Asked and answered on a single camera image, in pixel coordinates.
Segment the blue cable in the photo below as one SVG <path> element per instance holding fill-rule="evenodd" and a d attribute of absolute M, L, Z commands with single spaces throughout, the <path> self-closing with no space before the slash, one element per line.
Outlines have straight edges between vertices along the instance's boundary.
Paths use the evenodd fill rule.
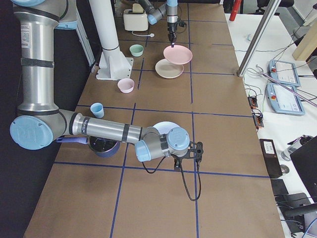
<path fill-rule="evenodd" d="M 304 238 L 304 236 L 307 234 L 308 230 L 312 227 L 312 225 L 314 224 L 314 222 L 317 221 L 317 217 L 309 224 L 309 226 L 307 227 L 305 233 L 303 234 L 302 238 Z"/>

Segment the blue pan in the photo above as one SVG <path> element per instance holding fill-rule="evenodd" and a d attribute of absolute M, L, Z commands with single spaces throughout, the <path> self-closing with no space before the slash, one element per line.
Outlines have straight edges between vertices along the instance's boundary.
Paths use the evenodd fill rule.
<path fill-rule="evenodd" d="M 59 143 L 81 143 L 88 144 L 89 148 L 94 151 L 94 153 L 103 158 L 109 158 L 113 156 L 120 147 L 119 141 L 107 140 L 103 138 L 98 138 L 94 136 L 88 137 L 59 137 L 56 139 Z"/>

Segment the pink bowl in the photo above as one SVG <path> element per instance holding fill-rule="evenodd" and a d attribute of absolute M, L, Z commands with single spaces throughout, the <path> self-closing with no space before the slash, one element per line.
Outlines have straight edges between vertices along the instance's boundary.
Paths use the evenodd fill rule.
<path fill-rule="evenodd" d="M 163 51 L 165 59 L 173 64 L 186 64 L 193 58 L 193 53 L 184 46 L 168 46 Z"/>
<path fill-rule="evenodd" d="M 134 81 L 131 78 L 123 78 L 119 80 L 118 88 L 122 93 L 130 93 L 134 88 Z"/>

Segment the red object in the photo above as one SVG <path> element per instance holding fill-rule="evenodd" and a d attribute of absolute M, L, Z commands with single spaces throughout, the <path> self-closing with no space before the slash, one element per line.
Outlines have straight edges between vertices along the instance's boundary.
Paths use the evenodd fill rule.
<path fill-rule="evenodd" d="M 233 5 L 232 11 L 231 11 L 231 15 L 229 18 L 230 21 L 234 21 L 234 19 L 236 19 L 236 15 L 238 13 L 238 9 L 240 7 L 240 4 L 241 4 L 241 0 L 236 0 L 234 2 L 234 5 Z"/>

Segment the blue cup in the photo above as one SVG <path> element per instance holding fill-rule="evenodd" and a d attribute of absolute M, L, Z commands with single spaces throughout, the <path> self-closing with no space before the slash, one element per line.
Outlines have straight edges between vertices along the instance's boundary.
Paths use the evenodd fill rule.
<path fill-rule="evenodd" d="M 91 112 L 95 115 L 96 118 L 102 118 L 105 115 L 104 107 L 101 103 L 94 103 L 90 106 Z"/>

